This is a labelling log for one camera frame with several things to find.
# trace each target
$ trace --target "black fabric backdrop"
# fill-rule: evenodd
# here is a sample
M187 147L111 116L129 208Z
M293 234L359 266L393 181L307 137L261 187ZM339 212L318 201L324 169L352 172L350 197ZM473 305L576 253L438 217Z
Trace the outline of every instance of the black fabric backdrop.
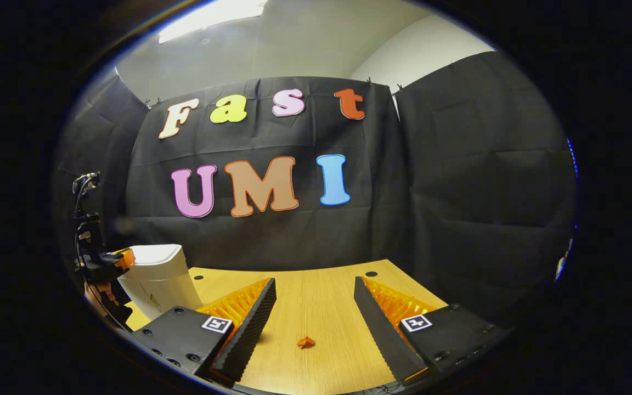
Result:
M306 109L275 116L274 93L291 88L304 93ZM364 98L363 120L341 113L334 92L345 88ZM211 122L216 101L232 94L247 97L246 118ZM167 108L192 98L200 105L180 132L159 139ZM572 234L576 183L564 133L533 84L497 52L432 72L396 100L400 122L388 87L284 77L208 87L148 111L111 70L73 110L60 143L53 203L63 253L70 262L75 255L70 183L101 170L100 191L86 208L101 213L110 249L177 243L190 267L233 270L389 258L443 300L506 320L524 295L552 283ZM319 201L324 182L316 158L328 154L346 157L351 200L343 205ZM223 167L247 160L264 177L279 156L296 160L299 206L232 217L233 183ZM213 210L184 217L170 175L193 172L196 204L202 196L195 170L203 165L217 167ZM123 216L125 234L117 226Z
M436 70L396 100L413 170L415 278L499 320L552 283L572 235L576 180L562 128L498 52Z
M69 270L74 267L75 200L72 182L100 172L100 183L83 202L86 212L101 215L109 250L126 247L116 218L125 212L125 189L131 150L148 108L126 87L115 68L100 72L75 107L63 130L52 176L53 218L60 250ZM120 288L116 295L123 295Z
M272 113L273 95L283 89L303 92L306 109L295 116ZM353 88L363 102L363 120L343 116L334 96ZM240 122L213 123L216 101L227 95L247 98ZM198 98L175 136L160 139L170 105ZM409 198L403 139L389 88L341 78L262 78L208 87L153 107L136 139L126 188L132 244L177 243L190 267L233 270L302 270L389 258L406 269L409 252ZM320 155L346 157L343 177L351 200L322 205ZM270 161L290 156L294 210L248 217L230 215L233 184L224 171L229 162L246 160L264 177ZM188 218L174 197L175 170L188 168L190 199L201 202L196 168L215 165L214 206L206 217Z

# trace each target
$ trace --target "white cup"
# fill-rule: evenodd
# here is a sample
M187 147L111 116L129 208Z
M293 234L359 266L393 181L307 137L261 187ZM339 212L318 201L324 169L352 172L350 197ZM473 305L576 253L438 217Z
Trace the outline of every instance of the white cup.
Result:
M131 250L136 261L118 282L146 317L155 320L175 306L202 306L181 245L135 245Z

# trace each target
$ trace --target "small orange object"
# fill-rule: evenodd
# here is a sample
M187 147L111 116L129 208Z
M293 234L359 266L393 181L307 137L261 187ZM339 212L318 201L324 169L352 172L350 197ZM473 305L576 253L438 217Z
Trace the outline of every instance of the small orange object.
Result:
M122 253L123 257L121 257L118 262L114 263L114 266L116 267L121 267L124 269L130 268L133 263L136 262L136 256L133 255L133 250L131 250L130 248L125 248L123 250L118 250L116 252L112 252L114 255L116 255L116 253Z
M296 343L296 347L299 347L301 349L309 348L313 345L315 345L314 341L311 340L311 338L308 336L304 337L302 340L299 340L299 343Z

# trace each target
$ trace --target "black border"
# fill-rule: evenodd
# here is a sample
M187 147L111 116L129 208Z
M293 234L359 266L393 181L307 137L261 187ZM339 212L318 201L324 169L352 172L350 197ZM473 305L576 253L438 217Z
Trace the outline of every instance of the black border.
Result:
M131 343L110 341L67 283L48 210L51 153L88 77L77 70L105 48L118 53L119 38L171 3L0 4L0 390L201 393L171 368L138 365L147 355ZM557 285L495 358L442 390L632 392L632 2L431 3L536 83L569 135L581 187Z

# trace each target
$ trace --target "ceiling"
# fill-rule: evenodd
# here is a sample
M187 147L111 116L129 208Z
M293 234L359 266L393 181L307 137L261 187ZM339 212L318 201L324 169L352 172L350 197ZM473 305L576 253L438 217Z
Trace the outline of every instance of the ceiling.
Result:
M349 78L380 45L428 15L400 0L268 0L260 17L163 44L151 35L116 69L137 97L150 103L249 78Z

